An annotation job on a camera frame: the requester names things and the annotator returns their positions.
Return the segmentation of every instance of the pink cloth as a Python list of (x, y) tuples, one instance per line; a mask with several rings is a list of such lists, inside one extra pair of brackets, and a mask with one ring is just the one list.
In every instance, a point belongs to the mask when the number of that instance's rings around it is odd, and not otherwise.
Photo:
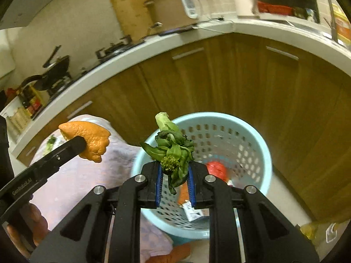
[[(95, 163), (76, 156), (62, 165), (60, 171), (51, 176), (48, 182), (34, 193), (30, 201), (35, 204), (47, 219), (52, 230), (64, 216), (96, 185), (112, 188), (123, 184), (130, 177), (135, 155), (140, 147), (128, 145), (102, 118), (82, 115), (71, 121), (94, 122), (111, 132), (110, 144), (102, 155), (102, 162)], [(59, 130), (53, 132), (57, 138), (54, 149), (61, 145), (63, 139)], [(43, 157), (47, 139), (40, 145), (32, 163)], [(172, 250), (169, 237), (150, 224), (143, 216), (140, 220), (140, 261), (150, 256), (166, 255)]]

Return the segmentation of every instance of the blue gripper pad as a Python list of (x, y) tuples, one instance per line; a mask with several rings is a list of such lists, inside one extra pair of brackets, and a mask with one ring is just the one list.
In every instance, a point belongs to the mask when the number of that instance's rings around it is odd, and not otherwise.
[(158, 166), (157, 171), (157, 181), (156, 181), (156, 206), (160, 206), (161, 202), (161, 193), (162, 193), (162, 182), (163, 182), (163, 172), (161, 168), (161, 164)]
[(195, 182), (194, 182), (194, 176), (193, 176), (193, 171), (191, 170), (191, 166), (189, 165), (188, 169), (188, 178), (187, 178), (187, 184), (188, 184), (188, 193), (189, 193), (189, 200), (191, 202), (191, 206), (194, 208), (196, 204), (196, 199), (195, 199)]

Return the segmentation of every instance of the red container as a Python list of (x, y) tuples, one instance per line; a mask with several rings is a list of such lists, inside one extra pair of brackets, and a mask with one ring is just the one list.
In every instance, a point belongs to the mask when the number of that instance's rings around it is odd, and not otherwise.
[(267, 4), (267, 9), (271, 14), (292, 16), (292, 7)]
[(261, 13), (268, 13), (267, 3), (258, 1), (257, 4), (258, 4), (258, 10)]

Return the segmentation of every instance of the tiled wall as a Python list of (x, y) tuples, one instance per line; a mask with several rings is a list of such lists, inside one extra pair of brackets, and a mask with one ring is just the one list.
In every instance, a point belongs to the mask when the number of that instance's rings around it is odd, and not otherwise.
[[(331, 0), (331, 1), (333, 4), (336, 4), (340, 8), (340, 10), (342, 11), (341, 7), (339, 6), (339, 3), (336, 0)], [(318, 10), (319, 10), (319, 17), (321, 20), (321, 25), (330, 29), (328, 23), (330, 24), (330, 22), (331, 22), (331, 14), (330, 14), (328, 0), (317, 0), (317, 5), (318, 5)]]
[[(200, 1), (205, 16), (235, 10), (233, 0)], [(56, 45), (62, 45), (59, 56), (71, 56), (75, 76), (96, 61), (95, 51), (123, 36), (109, 0), (53, 0), (28, 26), (8, 29), (7, 34), (16, 63), (16, 76), (8, 86), (43, 73), (42, 65)]]

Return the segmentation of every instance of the orange peel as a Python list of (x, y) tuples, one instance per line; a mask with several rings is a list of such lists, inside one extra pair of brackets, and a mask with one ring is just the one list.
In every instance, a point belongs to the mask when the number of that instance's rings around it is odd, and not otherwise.
[(74, 121), (59, 125), (62, 136), (66, 140), (73, 139), (76, 136), (81, 136), (87, 142), (85, 150), (79, 154), (83, 159), (88, 159), (96, 163), (102, 161), (101, 155), (106, 152), (106, 147), (109, 145), (108, 137), (111, 133), (95, 123)]

